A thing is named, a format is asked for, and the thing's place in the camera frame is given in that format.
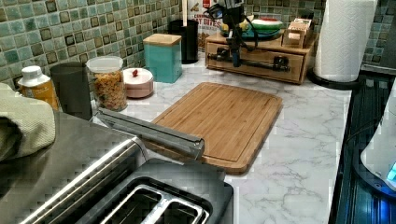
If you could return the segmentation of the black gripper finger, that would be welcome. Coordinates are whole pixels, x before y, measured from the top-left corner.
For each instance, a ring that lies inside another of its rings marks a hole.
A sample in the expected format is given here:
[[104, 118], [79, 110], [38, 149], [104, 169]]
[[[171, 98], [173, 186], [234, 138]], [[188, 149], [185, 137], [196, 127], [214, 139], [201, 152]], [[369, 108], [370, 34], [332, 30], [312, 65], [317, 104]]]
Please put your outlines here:
[[241, 65], [240, 61], [240, 48], [231, 48], [231, 54], [232, 54], [232, 62], [234, 67], [239, 67]]

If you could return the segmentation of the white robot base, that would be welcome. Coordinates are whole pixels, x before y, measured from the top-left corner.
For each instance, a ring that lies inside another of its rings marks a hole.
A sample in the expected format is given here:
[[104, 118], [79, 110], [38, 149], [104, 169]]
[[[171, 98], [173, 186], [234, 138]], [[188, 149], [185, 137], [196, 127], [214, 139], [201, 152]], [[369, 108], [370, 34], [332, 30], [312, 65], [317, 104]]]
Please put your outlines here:
[[361, 153], [362, 164], [392, 191], [396, 188], [396, 90], [395, 85], [387, 101], [383, 118], [368, 146]]

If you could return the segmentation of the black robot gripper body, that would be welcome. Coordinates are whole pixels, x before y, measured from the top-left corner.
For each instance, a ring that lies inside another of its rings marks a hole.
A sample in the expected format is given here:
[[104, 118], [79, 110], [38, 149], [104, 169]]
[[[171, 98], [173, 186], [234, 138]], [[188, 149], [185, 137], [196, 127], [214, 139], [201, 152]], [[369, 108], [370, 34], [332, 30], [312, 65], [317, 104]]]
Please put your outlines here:
[[228, 25], [226, 41], [231, 47], [245, 46], [241, 36], [242, 28], [240, 27], [240, 23], [244, 21], [244, 18], [244, 8], [242, 5], [223, 10], [222, 20], [224, 24]]

